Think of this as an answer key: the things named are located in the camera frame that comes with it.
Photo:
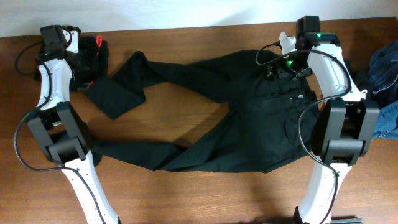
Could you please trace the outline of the black clothes stack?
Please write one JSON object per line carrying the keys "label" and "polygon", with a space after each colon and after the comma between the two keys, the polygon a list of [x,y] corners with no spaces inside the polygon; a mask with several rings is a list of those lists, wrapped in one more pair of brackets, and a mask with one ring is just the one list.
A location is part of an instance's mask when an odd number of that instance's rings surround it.
{"label": "black clothes stack", "polygon": [[42,43],[38,58],[43,62],[64,59],[72,70],[71,91],[83,91],[107,75],[109,49],[102,36],[81,37],[73,26],[50,25],[40,28]]}

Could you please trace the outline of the black trousers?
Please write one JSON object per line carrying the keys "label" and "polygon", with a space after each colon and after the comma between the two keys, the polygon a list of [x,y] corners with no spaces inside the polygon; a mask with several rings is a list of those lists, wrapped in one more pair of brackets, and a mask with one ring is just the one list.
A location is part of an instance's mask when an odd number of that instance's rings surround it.
{"label": "black trousers", "polygon": [[155,62],[135,52],[111,77],[98,79],[86,96],[109,118],[140,108],[144,90],[163,82],[226,105],[221,118],[194,143],[95,141],[93,150],[152,171],[263,172],[305,155],[304,147],[319,117],[305,108],[315,99],[306,79],[267,78],[254,50],[234,52],[190,64]]}

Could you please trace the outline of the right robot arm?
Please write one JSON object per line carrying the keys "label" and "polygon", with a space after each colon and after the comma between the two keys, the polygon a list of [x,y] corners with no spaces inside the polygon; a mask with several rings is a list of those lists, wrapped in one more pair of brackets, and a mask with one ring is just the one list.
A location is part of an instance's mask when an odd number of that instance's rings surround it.
{"label": "right robot arm", "polygon": [[318,16],[303,16],[296,22],[296,35],[281,32],[275,45],[282,55],[262,66],[268,75],[289,72],[294,80],[314,73],[322,98],[305,112],[323,103],[311,134],[312,150],[306,153],[315,165],[307,193],[295,208],[292,223],[362,223],[358,217],[331,217],[341,184],[369,149],[379,117],[377,103],[358,90],[343,60],[336,34],[320,30]]}

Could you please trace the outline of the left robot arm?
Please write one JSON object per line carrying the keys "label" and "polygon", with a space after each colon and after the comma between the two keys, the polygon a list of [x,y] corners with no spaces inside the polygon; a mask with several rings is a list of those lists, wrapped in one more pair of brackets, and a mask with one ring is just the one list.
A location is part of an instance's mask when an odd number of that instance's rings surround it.
{"label": "left robot arm", "polygon": [[80,64],[80,31],[51,25],[40,28],[40,33],[43,51],[36,60],[41,76],[40,98],[27,125],[45,158],[72,185],[87,223],[119,223],[95,171],[88,126],[70,103],[70,84]]}

